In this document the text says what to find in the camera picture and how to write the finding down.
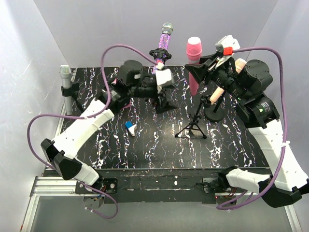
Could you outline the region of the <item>pink plastic microphone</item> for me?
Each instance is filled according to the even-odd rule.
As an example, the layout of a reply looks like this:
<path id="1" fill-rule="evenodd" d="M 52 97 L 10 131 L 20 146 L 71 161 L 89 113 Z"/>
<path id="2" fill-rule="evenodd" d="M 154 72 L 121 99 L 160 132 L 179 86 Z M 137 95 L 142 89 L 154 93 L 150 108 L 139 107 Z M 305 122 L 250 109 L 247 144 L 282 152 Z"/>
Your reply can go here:
<path id="1" fill-rule="evenodd" d="M 190 37 L 187 40 L 187 46 L 186 46 L 186 54 L 188 57 L 189 64 L 199 63 L 201 53 L 202 53 L 201 39 L 196 36 Z M 191 74 L 189 74 L 189 88 L 192 96 L 197 94 L 198 86 L 199 84 L 196 82 L 194 77 Z"/>

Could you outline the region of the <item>black tripod microphone stand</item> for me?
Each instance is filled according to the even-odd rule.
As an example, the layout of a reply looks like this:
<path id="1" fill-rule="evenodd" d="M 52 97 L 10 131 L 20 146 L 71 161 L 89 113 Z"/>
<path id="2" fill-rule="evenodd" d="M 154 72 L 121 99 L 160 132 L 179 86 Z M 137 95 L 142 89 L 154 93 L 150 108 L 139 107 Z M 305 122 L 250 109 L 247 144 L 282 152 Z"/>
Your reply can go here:
<path id="1" fill-rule="evenodd" d="M 185 130 L 188 131 L 189 133 L 193 134 L 193 131 L 199 131 L 202 134 L 203 139 L 207 139 L 206 134 L 202 131 L 200 126 L 198 125 L 199 120 L 202 118 L 200 111 L 201 107 L 205 106 L 206 108 L 210 108 L 211 106 L 211 96 L 210 95 L 201 95 L 200 100 L 199 100 L 199 105 L 197 107 L 197 110 L 193 116 L 193 118 L 190 120 L 187 126 L 182 128 L 178 133 L 174 135 L 175 138 L 179 138 L 179 135 Z"/>

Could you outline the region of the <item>purple glitter microphone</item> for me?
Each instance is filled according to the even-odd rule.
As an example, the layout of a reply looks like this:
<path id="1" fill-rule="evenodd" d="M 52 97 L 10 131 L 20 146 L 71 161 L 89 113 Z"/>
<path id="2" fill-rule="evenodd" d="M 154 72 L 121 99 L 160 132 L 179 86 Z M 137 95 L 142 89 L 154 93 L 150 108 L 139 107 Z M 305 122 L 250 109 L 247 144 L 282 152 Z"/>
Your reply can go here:
<path id="1" fill-rule="evenodd" d="M 160 36 L 158 48 L 163 48 L 163 49 L 168 50 L 170 36 L 172 35 L 172 33 L 173 33 L 173 25 L 170 22 L 164 23 L 161 28 L 161 36 Z M 162 62 L 163 64 L 165 64 L 165 62 L 159 59 L 155 60 L 155 62 L 156 63 Z"/>

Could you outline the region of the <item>black tripod shock-mount stand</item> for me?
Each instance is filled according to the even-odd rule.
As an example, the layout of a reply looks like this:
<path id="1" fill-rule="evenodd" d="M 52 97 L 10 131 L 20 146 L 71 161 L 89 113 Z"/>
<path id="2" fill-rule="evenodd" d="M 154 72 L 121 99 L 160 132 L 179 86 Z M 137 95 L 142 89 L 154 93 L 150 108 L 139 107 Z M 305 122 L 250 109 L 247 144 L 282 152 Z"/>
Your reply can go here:
<path id="1" fill-rule="evenodd" d="M 163 62 L 166 62 L 167 60 L 172 58 L 172 55 L 163 48 L 157 48 L 154 50 L 149 51 L 149 55 L 154 58 L 154 60 L 162 60 Z"/>

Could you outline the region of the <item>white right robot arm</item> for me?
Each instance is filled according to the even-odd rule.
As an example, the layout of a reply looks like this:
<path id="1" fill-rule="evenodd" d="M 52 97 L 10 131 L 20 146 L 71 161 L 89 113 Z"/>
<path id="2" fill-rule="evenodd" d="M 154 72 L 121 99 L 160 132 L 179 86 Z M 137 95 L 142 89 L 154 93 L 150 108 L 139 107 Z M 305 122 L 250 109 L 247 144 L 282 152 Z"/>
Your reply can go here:
<path id="1" fill-rule="evenodd" d="M 210 187 L 255 193 L 273 208 L 294 204 L 309 191 L 309 177 L 298 164 L 286 139 L 286 122 L 264 91 L 272 83 L 269 67 L 261 60 L 244 63 L 232 57 L 205 56 L 185 68 L 198 83 L 213 81 L 237 100 L 236 113 L 257 141 L 271 174 L 256 174 L 232 166 L 219 173 Z"/>

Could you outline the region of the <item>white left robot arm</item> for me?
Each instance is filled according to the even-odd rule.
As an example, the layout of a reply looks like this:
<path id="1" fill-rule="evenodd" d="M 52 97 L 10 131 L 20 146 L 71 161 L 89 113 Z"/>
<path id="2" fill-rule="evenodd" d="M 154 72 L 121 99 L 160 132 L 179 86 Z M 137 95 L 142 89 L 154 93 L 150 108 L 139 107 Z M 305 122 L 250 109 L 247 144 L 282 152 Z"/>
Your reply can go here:
<path id="1" fill-rule="evenodd" d="M 80 148 L 103 124 L 128 106 L 131 98 L 150 99 L 157 114 L 176 109 L 165 94 L 173 84 L 171 70 L 163 63 L 156 66 L 154 74 L 144 74 L 140 62 L 125 61 L 117 75 L 82 113 L 82 119 L 74 121 L 54 139 L 42 141 L 46 158 L 64 180 L 76 179 L 84 182 L 90 192 L 100 192 L 103 178 L 94 168 L 77 159 Z"/>

